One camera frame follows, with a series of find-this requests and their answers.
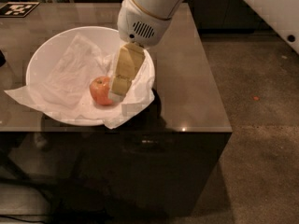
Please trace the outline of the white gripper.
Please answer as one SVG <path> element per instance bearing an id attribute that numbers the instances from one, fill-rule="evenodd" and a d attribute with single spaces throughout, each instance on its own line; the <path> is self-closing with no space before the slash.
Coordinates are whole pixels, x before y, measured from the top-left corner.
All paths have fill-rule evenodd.
<path id="1" fill-rule="evenodd" d="M 117 22 L 118 30 L 121 40 L 131 43 L 120 47 L 113 63 L 109 99 L 115 103 L 123 101 L 145 60 L 145 52 L 142 47 L 148 48 L 157 45 L 170 22 L 170 20 L 160 20 L 148 15 L 132 0 L 122 2 Z"/>

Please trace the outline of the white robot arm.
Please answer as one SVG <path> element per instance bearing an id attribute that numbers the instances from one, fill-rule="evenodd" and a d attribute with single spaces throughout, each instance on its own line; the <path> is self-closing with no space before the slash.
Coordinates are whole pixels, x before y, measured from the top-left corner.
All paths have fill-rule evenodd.
<path id="1" fill-rule="evenodd" d="M 123 0 L 118 15 L 120 39 L 130 45 L 157 45 L 186 0 Z M 227 8 L 223 0 L 193 0 Z M 299 0 L 241 0 L 272 28 L 291 48 L 299 50 Z"/>

